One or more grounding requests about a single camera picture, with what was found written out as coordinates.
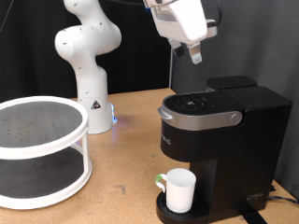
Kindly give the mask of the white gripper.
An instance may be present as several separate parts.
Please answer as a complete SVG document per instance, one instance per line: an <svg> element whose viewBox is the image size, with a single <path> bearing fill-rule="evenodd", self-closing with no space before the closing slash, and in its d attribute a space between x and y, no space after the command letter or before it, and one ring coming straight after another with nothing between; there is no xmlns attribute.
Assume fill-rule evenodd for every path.
<svg viewBox="0 0 299 224"><path fill-rule="evenodd" d="M151 8L157 31L168 42L177 57L184 54L181 43L188 45L193 64L202 61L201 44L207 37L206 17L200 0L171 0Z"/></svg>

